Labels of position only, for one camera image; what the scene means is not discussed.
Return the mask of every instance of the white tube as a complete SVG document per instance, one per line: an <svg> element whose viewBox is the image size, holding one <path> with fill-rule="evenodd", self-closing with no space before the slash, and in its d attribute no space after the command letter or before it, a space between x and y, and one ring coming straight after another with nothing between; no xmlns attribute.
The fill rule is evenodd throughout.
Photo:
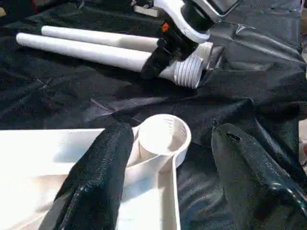
<svg viewBox="0 0 307 230"><path fill-rule="evenodd" d="M119 47L103 46L92 43L71 41L33 34L19 33L16 41L22 46L41 49L74 58L98 62L123 69L140 72L151 53ZM197 88L203 69L203 60L191 56L184 62L175 62L165 69L160 77L175 84Z"/></svg>
<svg viewBox="0 0 307 230"><path fill-rule="evenodd" d="M125 49L135 49L152 53L157 48L158 38L135 36L129 34L116 34L92 30L80 30L65 27L43 26L41 29L42 35L68 40L95 43L106 46L114 46ZM210 56L213 49L213 43L205 42L200 44L195 55L198 55L204 60L204 67L207 68L210 61Z"/></svg>

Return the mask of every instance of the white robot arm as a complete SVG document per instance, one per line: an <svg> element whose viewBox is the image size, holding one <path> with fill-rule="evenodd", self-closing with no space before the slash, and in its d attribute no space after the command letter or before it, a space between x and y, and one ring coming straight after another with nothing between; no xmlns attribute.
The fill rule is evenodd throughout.
<svg viewBox="0 0 307 230"><path fill-rule="evenodd" d="M158 76L174 60L185 60L210 37L210 28L222 21L240 0L147 0L168 15L160 28L158 48L142 69L142 77Z"/></svg>

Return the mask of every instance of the white threaded connector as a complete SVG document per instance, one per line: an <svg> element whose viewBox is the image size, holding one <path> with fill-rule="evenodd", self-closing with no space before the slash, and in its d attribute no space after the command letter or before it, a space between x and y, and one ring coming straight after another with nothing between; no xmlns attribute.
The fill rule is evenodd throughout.
<svg viewBox="0 0 307 230"><path fill-rule="evenodd" d="M199 56L191 55L185 61L177 62L174 83L176 85L196 89L201 80L204 62Z"/></svg>

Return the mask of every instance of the orange light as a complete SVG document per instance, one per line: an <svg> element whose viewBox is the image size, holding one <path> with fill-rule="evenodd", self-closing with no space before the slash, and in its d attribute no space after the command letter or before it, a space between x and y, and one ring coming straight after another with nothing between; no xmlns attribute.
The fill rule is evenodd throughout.
<svg viewBox="0 0 307 230"><path fill-rule="evenodd" d="M167 32L168 29L169 29L169 24L168 23L164 23L161 28L162 28L162 32Z"/></svg>

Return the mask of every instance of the black tarp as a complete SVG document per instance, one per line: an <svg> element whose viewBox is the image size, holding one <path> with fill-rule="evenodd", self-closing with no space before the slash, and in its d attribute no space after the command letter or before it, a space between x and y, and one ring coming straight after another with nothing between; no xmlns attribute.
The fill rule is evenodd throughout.
<svg viewBox="0 0 307 230"><path fill-rule="evenodd" d="M154 114L179 116L192 131L177 170L183 230L236 229L211 151L216 125L232 123L254 136L306 188L297 159L298 121L307 105L300 0L243 1L212 29L212 70L195 91L15 42L16 31L38 34L42 25L155 36L160 20L132 13L130 0L110 4L67 3L1 29L1 129L134 126Z"/></svg>

